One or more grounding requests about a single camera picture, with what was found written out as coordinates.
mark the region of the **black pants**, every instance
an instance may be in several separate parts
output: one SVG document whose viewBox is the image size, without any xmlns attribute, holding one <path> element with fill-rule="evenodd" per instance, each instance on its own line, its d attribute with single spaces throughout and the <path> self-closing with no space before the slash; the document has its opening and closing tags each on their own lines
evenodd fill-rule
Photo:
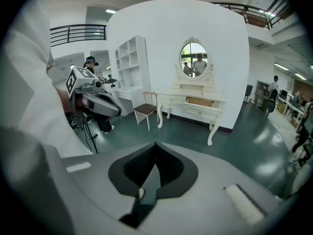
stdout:
<svg viewBox="0 0 313 235">
<path fill-rule="evenodd" d="M 309 132 L 307 131 L 307 129 L 304 126 L 302 126 L 302 128 L 300 129 L 299 134 L 300 134 L 299 141 L 291 149 L 292 152 L 295 152 L 297 150 L 297 148 L 299 148 L 301 145 L 303 145 L 309 137 Z"/>
<path fill-rule="evenodd" d="M 112 130 L 112 126 L 110 124 L 110 117 L 95 115 L 94 120 L 96 120 L 100 131 L 109 132 Z"/>
</svg>

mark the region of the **open drawer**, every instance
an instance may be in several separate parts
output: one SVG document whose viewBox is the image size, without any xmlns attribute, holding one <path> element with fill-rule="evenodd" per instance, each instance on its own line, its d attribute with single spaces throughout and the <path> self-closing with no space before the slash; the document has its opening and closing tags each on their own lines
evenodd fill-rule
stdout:
<svg viewBox="0 0 313 235">
<path fill-rule="evenodd" d="M 221 109 L 213 107 L 212 101 L 199 98 L 188 98 L 185 103 L 182 103 L 182 107 L 189 113 L 209 119 L 216 119 L 222 113 Z"/>
</svg>

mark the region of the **white sleeve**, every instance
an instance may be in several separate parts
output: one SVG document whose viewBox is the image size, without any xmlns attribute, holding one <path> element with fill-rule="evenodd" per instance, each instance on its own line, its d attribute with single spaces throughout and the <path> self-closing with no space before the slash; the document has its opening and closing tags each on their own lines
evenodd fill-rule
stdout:
<svg viewBox="0 0 313 235">
<path fill-rule="evenodd" d="M 48 77 L 50 29 L 47 0 L 28 0 L 7 31 L 1 53 L 3 67 L 0 124 L 56 147 L 61 157 L 92 154 L 68 124 L 62 103 Z"/>
</svg>

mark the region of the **black chair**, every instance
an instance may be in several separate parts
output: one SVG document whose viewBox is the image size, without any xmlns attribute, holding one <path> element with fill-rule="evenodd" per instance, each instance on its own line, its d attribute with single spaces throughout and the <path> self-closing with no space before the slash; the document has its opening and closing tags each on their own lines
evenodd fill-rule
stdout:
<svg viewBox="0 0 313 235">
<path fill-rule="evenodd" d="M 252 88 L 253 88 L 252 85 L 247 85 L 247 86 L 246 86 L 246 94 L 245 94 L 245 96 L 246 96 L 246 101 L 245 101 L 245 103 L 248 102 L 248 98 L 249 98 L 249 96 L 251 95 Z"/>
</svg>

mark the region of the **white vanity table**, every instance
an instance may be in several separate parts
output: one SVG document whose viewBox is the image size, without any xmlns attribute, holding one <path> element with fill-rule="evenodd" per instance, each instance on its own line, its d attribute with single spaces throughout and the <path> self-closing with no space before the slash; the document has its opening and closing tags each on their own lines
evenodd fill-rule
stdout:
<svg viewBox="0 0 313 235">
<path fill-rule="evenodd" d="M 183 47 L 189 43 L 198 43 L 200 40 L 190 37 Z M 162 106 L 167 108 L 167 119 L 171 114 L 171 108 L 181 107 L 190 114 L 200 116 L 200 119 L 208 119 L 210 122 L 210 134 L 207 144 L 212 145 L 212 137 L 220 125 L 225 98 L 216 92 L 213 64 L 209 53 L 207 53 L 207 65 L 205 70 L 196 77 L 186 75 L 181 67 L 176 66 L 173 88 L 166 93 L 157 94 L 157 113 L 160 119 L 159 128 L 163 125 Z"/>
</svg>

